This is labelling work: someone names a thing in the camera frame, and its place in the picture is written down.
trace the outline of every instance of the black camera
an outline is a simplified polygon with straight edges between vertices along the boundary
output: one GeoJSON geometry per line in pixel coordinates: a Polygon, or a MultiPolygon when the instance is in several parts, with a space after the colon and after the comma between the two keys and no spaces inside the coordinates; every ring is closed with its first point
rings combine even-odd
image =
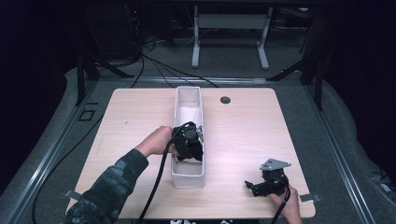
{"type": "Polygon", "coordinates": [[[179,161],[191,158],[202,161],[204,155],[200,141],[200,139],[204,141],[202,126],[197,128],[196,124],[190,121],[180,127],[175,127],[172,136],[172,143],[177,150],[179,161]]]}
{"type": "Polygon", "coordinates": [[[290,166],[288,162],[270,159],[260,167],[265,182],[253,185],[245,181],[245,184],[248,189],[251,189],[254,197],[267,196],[272,193],[281,195],[285,192],[285,187],[289,185],[288,177],[283,172],[283,168],[288,166],[290,166]]]}

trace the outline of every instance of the hand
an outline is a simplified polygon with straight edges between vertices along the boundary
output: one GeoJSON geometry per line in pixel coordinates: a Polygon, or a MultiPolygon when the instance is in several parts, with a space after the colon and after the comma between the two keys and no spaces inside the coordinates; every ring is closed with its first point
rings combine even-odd
{"type": "MultiPolygon", "coordinates": [[[[298,204],[297,189],[294,189],[291,186],[289,186],[289,188],[290,188],[290,198],[288,200],[288,203],[283,208],[281,215],[288,221],[289,224],[303,223],[300,216],[300,206],[298,204]]],[[[285,200],[285,195],[286,195],[286,189],[285,192],[279,196],[277,196],[276,194],[270,194],[268,196],[274,202],[277,209],[285,200]]]]}
{"type": "MultiPolygon", "coordinates": [[[[147,136],[135,149],[139,150],[145,157],[151,154],[162,155],[171,138],[172,128],[161,126],[147,136]]],[[[177,151],[173,145],[169,147],[169,152],[177,155],[177,151]]]]}

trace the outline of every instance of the white metal leg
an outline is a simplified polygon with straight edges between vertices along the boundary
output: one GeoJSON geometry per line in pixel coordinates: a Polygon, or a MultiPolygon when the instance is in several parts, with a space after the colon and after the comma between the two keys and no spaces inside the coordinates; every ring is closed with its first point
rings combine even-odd
{"type": "Polygon", "coordinates": [[[262,28],[262,40],[260,42],[257,42],[257,51],[259,52],[260,62],[262,63],[262,69],[264,70],[268,70],[270,68],[268,64],[267,56],[265,55],[264,44],[268,34],[268,29],[271,21],[271,14],[272,14],[272,8],[270,7],[268,8],[268,13],[265,18],[264,27],[262,28]]]}
{"type": "Polygon", "coordinates": [[[198,6],[194,7],[194,50],[192,52],[191,67],[197,68],[199,64],[199,20],[198,6]]]}
{"type": "Polygon", "coordinates": [[[262,69],[269,69],[267,57],[264,51],[264,43],[267,38],[269,24],[271,21],[272,8],[268,9],[265,16],[261,15],[213,15],[198,14],[198,6],[194,7],[194,49],[192,53],[191,67],[197,68],[199,65],[199,28],[229,28],[229,29],[262,29],[262,38],[257,42],[262,69]]]}

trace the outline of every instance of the table surface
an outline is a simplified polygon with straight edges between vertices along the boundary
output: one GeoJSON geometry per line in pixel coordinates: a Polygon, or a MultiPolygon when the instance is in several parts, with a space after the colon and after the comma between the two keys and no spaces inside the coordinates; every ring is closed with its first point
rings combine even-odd
{"type": "MultiPolygon", "coordinates": [[[[273,217],[267,197],[254,197],[245,185],[262,183],[260,166],[268,159],[290,162],[284,168],[300,194],[309,193],[276,94],[266,88],[201,88],[205,129],[206,184],[176,189],[171,156],[146,219],[216,219],[273,217]],[[220,98],[231,98],[223,104],[220,98]]],[[[161,125],[173,126],[175,89],[115,90],[92,144],[76,192],[88,190],[117,159],[161,125]]],[[[150,156],[120,218],[139,218],[158,174],[162,156],[150,156]]],[[[300,203],[302,217],[315,215],[311,202],[300,203]]]]}

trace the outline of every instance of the black cable on floor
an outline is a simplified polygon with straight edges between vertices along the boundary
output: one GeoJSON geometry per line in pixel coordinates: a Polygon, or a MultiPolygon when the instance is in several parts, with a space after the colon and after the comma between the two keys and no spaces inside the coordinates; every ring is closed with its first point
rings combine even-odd
{"type": "Polygon", "coordinates": [[[142,69],[140,70],[139,75],[137,75],[137,78],[134,80],[134,84],[132,84],[131,88],[134,87],[134,85],[136,84],[137,80],[139,80],[139,78],[142,76],[143,70],[145,69],[145,59],[143,58],[143,54],[140,55],[140,58],[142,59],[142,69]]]}
{"type": "Polygon", "coordinates": [[[210,81],[210,80],[208,80],[208,79],[206,79],[206,78],[204,78],[204,77],[198,77],[198,76],[193,75],[193,74],[189,74],[189,73],[185,73],[185,72],[179,71],[179,70],[177,70],[176,68],[173,68],[173,67],[171,67],[171,66],[169,66],[169,65],[167,65],[167,64],[165,64],[165,63],[162,63],[162,62],[159,62],[159,61],[157,61],[157,60],[155,60],[155,59],[150,58],[149,56],[147,56],[147,55],[144,54],[144,53],[142,53],[142,56],[145,57],[145,58],[147,58],[147,59],[149,59],[149,60],[152,60],[152,61],[155,62],[155,63],[161,64],[162,66],[165,66],[165,67],[167,67],[167,68],[169,68],[169,69],[172,69],[172,70],[174,70],[174,71],[176,71],[176,72],[179,72],[180,74],[183,74],[183,75],[186,75],[186,76],[189,76],[189,77],[197,77],[197,78],[199,78],[199,79],[201,79],[201,80],[203,80],[203,81],[206,81],[206,82],[210,83],[211,85],[213,85],[213,86],[216,87],[216,88],[219,87],[218,85],[216,85],[215,83],[213,83],[212,81],[210,81]]]}
{"type": "Polygon", "coordinates": [[[55,164],[55,166],[49,171],[47,177],[45,177],[43,183],[41,184],[40,188],[37,191],[37,194],[35,195],[35,199],[33,200],[33,205],[32,205],[32,221],[34,224],[37,224],[36,220],[35,220],[35,207],[37,204],[37,199],[38,199],[38,195],[40,194],[41,190],[44,188],[45,184],[47,183],[47,181],[49,180],[50,176],[53,174],[53,172],[58,168],[58,166],[64,161],[64,159],[66,159],[70,153],[72,153],[78,146],[79,144],[81,144],[82,141],[85,140],[85,138],[87,138],[88,134],[90,134],[90,132],[93,130],[94,127],[96,127],[96,125],[102,120],[104,115],[102,115],[94,124],[93,126],[88,130],[88,132],[72,147],[72,149],[70,149],[63,157],[61,157],[61,159],[55,164]]]}
{"type": "Polygon", "coordinates": [[[152,60],[151,60],[151,62],[152,62],[152,64],[155,65],[155,67],[157,68],[158,72],[159,72],[159,73],[161,74],[161,76],[163,77],[163,80],[165,80],[165,82],[166,82],[170,87],[174,88],[174,86],[173,86],[170,82],[168,82],[168,80],[166,79],[166,77],[163,75],[163,72],[161,72],[161,70],[160,70],[160,68],[158,67],[158,65],[157,65],[154,61],[152,61],[152,60]]]}
{"type": "Polygon", "coordinates": [[[176,75],[175,73],[173,73],[171,70],[169,70],[167,67],[163,66],[162,64],[160,64],[160,66],[161,66],[163,69],[165,69],[168,73],[172,74],[173,76],[178,77],[179,79],[182,79],[183,81],[185,81],[185,82],[191,84],[192,86],[195,86],[192,82],[188,81],[188,80],[187,80],[186,78],[184,78],[184,77],[180,77],[180,76],[176,75]]]}

